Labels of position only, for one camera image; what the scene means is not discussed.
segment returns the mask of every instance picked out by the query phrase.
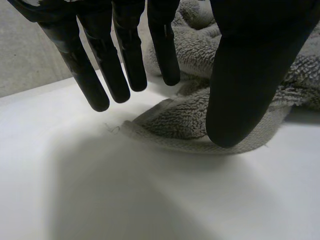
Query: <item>robotic hand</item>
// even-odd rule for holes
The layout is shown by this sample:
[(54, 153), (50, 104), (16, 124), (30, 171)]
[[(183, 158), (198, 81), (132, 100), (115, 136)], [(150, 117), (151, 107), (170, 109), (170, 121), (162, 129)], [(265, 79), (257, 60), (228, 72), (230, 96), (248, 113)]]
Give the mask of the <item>robotic hand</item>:
[[(110, 32), (112, 18), (129, 85), (147, 87), (137, 26), (145, 0), (8, 0), (54, 42), (91, 107), (106, 95), (79, 38), (78, 16), (113, 99), (130, 91)], [(171, 22), (180, 0), (148, 0), (148, 25), (162, 77), (180, 80)], [(222, 38), (210, 80), (206, 130), (217, 145), (242, 141), (259, 123), (279, 83), (320, 20), (320, 0), (210, 0)]]

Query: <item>terry cloth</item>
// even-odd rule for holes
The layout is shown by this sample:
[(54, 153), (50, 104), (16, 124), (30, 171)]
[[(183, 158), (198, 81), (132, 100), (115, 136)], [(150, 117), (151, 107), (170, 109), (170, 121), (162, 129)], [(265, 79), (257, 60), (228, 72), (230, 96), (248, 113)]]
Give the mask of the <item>terry cloth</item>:
[[(242, 142), (232, 148), (212, 143), (206, 132), (209, 79), (221, 34), (209, 0), (182, 0), (172, 22), (175, 48), (186, 83), (176, 96), (166, 99), (133, 121), (125, 121), (121, 131), (135, 140), (189, 153), (239, 154), (265, 145), (277, 132), (293, 106), (320, 111), (320, 24), (278, 87), (260, 123)], [(145, 69), (160, 75), (150, 41)]]

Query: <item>white surface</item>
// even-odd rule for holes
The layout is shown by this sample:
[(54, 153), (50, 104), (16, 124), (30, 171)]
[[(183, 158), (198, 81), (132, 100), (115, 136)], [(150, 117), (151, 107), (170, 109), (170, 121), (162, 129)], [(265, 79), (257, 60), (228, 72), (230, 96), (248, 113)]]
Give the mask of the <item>white surface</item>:
[(1, 240), (320, 239), (318, 114), (241, 155), (167, 151), (118, 134), (174, 91), (151, 80), (103, 113), (73, 79), (0, 99)]

